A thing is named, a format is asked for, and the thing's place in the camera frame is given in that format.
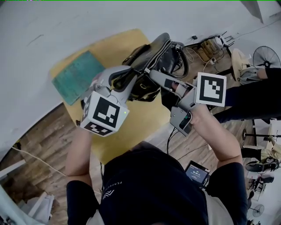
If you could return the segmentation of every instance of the small screen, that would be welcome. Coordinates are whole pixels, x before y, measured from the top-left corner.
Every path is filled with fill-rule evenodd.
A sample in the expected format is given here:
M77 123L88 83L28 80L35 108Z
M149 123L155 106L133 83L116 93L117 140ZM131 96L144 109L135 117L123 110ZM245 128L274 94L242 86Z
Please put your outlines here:
M190 165L188 169L186 170L186 175L191 178L192 180L195 180L199 182L200 184L203 183L206 176L208 175L208 172L203 171L193 165Z

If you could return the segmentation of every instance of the black leather bag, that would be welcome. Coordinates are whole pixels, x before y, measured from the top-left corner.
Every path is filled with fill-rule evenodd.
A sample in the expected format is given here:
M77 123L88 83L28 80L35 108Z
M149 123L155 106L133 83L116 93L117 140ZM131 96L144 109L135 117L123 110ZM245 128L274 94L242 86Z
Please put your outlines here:
M160 92L160 86L153 82L144 73L146 68L155 69L176 78L183 78L188 74L188 62L183 53L184 44L173 42L169 34L163 33L149 45L143 45L135 49L129 57L123 61L123 65L129 65L137 74L137 81L131 91L129 100L151 102ZM183 75L177 76L173 72L184 66ZM128 76L120 77L114 81L115 88L121 88Z

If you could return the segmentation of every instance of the teal cloth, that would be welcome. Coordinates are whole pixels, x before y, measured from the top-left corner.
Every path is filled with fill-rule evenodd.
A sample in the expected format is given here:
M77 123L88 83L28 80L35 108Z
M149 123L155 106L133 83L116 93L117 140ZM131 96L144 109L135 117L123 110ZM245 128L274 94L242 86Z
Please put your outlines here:
M92 79L103 70L103 65L86 51L63 69L52 83L65 102L72 105L89 88Z

